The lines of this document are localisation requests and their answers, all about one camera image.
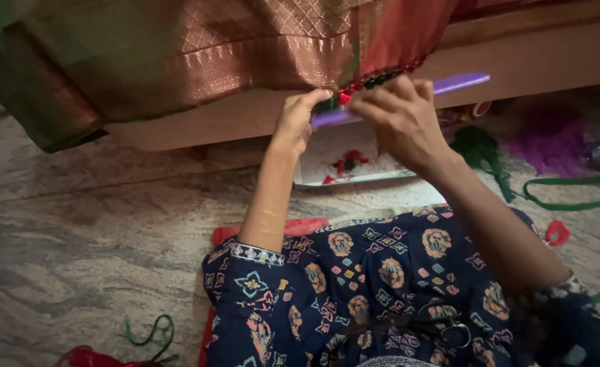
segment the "hand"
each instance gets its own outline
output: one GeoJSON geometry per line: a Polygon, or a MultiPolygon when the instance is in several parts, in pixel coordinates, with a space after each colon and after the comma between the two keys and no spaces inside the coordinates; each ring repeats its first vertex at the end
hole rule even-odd
{"type": "Polygon", "coordinates": [[[300,157],[306,149],[311,137],[311,110],[317,103],[326,101],[332,96],[332,91],[315,89],[309,93],[294,95],[284,101],[277,126],[272,133],[271,146],[281,149],[292,149],[300,157]]]}
{"type": "Polygon", "coordinates": [[[355,94],[347,107],[372,122],[380,150],[423,178],[457,155],[440,130],[432,82],[400,76],[355,94]]]}

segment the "finger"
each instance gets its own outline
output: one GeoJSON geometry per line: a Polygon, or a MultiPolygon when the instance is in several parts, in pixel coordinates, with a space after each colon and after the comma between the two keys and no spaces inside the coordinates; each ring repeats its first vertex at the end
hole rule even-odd
{"type": "Polygon", "coordinates": [[[405,100],[384,88],[374,88],[366,91],[366,93],[363,93],[361,96],[361,100],[375,104],[391,113],[400,110],[402,106],[406,104],[405,100]]]}
{"type": "Polygon", "coordinates": [[[428,102],[434,101],[434,83],[431,80],[414,80],[415,91],[428,102]]]}
{"type": "Polygon", "coordinates": [[[397,78],[383,85],[390,92],[407,101],[415,101],[418,98],[413,82],[406,75],[400,75],[397,78]]]}
{"type": "Polygon", "coordinates": [[[390,123],[391,114],[375,104],[361,100],[353,100],[346,104],[346,108],[353,114],[372,121],[375,125],[390,123]]]}
{"type": "Polygon", "coordinates": [[[332,96],[332,91],[329,89],[314,89],[313,91],[305,94],[295,96],[294,104],[312,109],[316,104],[326,101],[332,96]]]}

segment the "purple yarn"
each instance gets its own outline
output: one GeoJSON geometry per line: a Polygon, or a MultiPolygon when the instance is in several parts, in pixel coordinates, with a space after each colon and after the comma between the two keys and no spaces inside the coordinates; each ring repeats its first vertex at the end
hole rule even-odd
{"type": "Polygon", "coordinates": [[[591,174],[582,160],[585,121],[579,112],[562,105],[538,106],[526,111],[522,120],[522,129],[508,142],[512,156],[533,165],[538,175],[574,178],[591,174]]]}

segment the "wooden bed frame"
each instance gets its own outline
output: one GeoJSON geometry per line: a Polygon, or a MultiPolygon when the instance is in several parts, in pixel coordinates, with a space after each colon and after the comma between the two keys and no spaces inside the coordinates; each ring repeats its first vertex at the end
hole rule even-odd
{"type": "MultiPolygon", "coordinates": [[[[483,72],[491,81],[446,93],[438,108],[600,84],[600,0],[531,4],[447,27],[415,77],[483,72]]],[[[165,118],[105,129],[142,150],[168,150],[270,135],[294,91],[254,90],[165,118]]]]}

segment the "marble floor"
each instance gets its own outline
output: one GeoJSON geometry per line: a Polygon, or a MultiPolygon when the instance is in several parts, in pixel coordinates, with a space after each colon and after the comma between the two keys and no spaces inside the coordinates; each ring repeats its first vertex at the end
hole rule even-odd
{"type": "MultiPolygon", "coordinates": [[[[582,110],[600,138],[600,86],[547,97],[582,110]]],[[[510,109],[484,121],[501,131],[514,122],[510,109]]],[[[175,321],[177,365],[194,366],[209,306],[201,259],[215,227],[242,219],[266,142],[215,144],[198,155],[139,152],[105,137],[48,155],[0,108],[0,366],[49,366],[81,344],[145,360],[159,347],[129,345],[124,319],[145,335],[162,313],[175,321]]],[[[514,188],[534,177],[524,162],[509,159],[508,168],[514,188]]],[[[294,192],[289,217],[411,206],[423,186],[409,178],[294,192]]],[[[536,193],[557,202],[600,198],[598,187],[536,193]]],[[[600,209],[548,212],[522,199],[515,206],[541,231],[562,220],[573,236],[558,254],[600,291],[600,209]]]]}

